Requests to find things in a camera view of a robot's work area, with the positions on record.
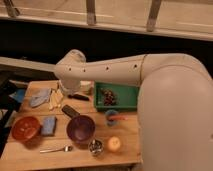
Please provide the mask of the white yellow gripper body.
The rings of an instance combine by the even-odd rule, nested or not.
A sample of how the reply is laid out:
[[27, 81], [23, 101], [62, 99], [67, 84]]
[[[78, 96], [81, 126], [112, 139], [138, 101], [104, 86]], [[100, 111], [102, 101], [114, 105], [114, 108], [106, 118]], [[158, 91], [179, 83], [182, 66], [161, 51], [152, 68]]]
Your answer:
[[60, 80], [58, 85], [62, 94], [65, 96], [74, 95], [80, 89], [79, 80]]

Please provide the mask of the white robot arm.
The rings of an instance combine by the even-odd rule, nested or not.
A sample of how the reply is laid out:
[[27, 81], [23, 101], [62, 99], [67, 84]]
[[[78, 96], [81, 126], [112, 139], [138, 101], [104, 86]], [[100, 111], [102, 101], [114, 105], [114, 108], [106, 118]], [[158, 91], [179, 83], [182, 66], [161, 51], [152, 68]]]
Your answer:
[[137, 113], [143, 171], [213, 171], [213, 78], [183, 53], [87, 62], [72, 50], [54, 68], [62, 90], [83, 80], [140, 88]]

